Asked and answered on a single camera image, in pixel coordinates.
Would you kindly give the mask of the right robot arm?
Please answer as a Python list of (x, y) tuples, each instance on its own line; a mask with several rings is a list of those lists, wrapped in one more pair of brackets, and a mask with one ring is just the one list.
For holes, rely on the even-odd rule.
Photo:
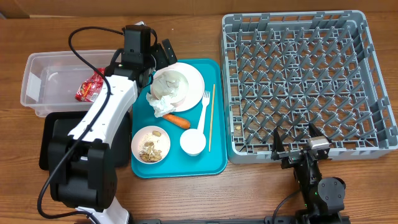
[[(271, 159), (281, 161), (281, 168), (294, 169), (295, 180), (299, 189), (287, 196), (265, 223), (325, 223), (348, 224), (348, 216), (340, 212), (345, 209), (344, 198), (346, 184), (338, 177), (322, 177), (318, 161), (328, 158), (331, 140), (326, 137), (313, 123), (308, 124), (310, 138), (308, 143), (298, 151), (286, 151), (282, 144), (278, 129), (273, 131)], [(305, 208), (295, 212), (294, 216), (278, 216), (277, 212), (283, 204), (298, 193), (302, 194)]]

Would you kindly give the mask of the peanut shells and rice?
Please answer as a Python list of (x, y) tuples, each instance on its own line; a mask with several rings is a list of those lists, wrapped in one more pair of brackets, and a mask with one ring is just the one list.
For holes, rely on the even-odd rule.
[(139, 157), (146, 163), (161, 161), (169, 152), (169, 138), (160, 131), (146, 133), (139, 142)]

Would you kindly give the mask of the white napkin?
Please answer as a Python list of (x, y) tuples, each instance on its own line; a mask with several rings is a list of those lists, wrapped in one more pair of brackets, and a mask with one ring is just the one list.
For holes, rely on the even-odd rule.
[(152, 84), (153, 95), (161, 99), (169, 96), (173, 103), (185, 98), (188, 91), (188, 80), (186, 77), (175, 70), (167, 70), (159, 73)]

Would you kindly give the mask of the pink bowl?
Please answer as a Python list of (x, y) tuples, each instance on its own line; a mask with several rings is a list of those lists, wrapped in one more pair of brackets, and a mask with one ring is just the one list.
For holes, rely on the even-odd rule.
[(133, 135), (131, 151), (143, 164), (156, 164), (164, 160), (170, 151), (169, 135), (158, 126), (146, 126)]

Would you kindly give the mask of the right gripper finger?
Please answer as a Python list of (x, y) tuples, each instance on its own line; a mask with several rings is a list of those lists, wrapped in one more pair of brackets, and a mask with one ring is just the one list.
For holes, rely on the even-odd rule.
[(272, 145), (272, 153), (277, 154), (278, 152), (284, 152), (284, 145), (280, 138), (278, 128), (275, 128), (273, 131), (273, 145)]
[(325, 137), (325, 135), (313, 123), (308, 124), (308, 130), (311, 138)]

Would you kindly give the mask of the red snack wrapper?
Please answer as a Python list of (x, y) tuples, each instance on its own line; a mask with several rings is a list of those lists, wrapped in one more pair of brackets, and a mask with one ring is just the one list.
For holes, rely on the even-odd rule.
[(89, 79), (80, 85), (75, 99), (80, 102), (94, 102), (102, 90), (103, 82), (101, 75), (94, 72)]

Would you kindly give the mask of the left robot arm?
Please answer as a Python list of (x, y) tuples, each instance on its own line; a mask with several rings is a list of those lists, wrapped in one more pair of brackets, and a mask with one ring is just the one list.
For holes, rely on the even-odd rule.
[(46, 219), (85, 215), (92, 223), (133, 223), (116, 198), (117, 174), (111, 150), (114, 136), (141, 91), (154, 81), (153, 72), (176, 63), (170, 41), (157, 41), (143, 22), (118, 32), (117, 49), (105, 71), (102, 89), (83, 119), (47, 149), (49, 177), (37, 211)]

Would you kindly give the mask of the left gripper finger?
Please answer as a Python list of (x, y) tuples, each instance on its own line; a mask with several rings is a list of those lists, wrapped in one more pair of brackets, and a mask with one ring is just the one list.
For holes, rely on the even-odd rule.
[(156, 70), (161, 70), (169, 66), (169, 60), (161, 44), (156, 45), (154, 58), (156, 61), (156, 67), (155, 67)]
[(167, 60), (168, 60), (169, 65), (177, 63), (178, 59), (176, 57), (176, 54), (174, 52), (174, 49), (173, 49), (169, 39), (164, 39), (162, 41), (162, 44), (163, 44), (164, 51), (165, 51), (165, 54), (167, 56)]

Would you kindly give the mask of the white tissue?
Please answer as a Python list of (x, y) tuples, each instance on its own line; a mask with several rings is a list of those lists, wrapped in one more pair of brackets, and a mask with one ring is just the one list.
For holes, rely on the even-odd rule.
[(146, 100), (154, 109), (154, 116), (156, 118), (163, 117), (166, 114), (172, 113), (176, 107), (172, 104), (172, 99), (169, 95), (162, 96), (159, 100), (150, 93), (146, 95)]

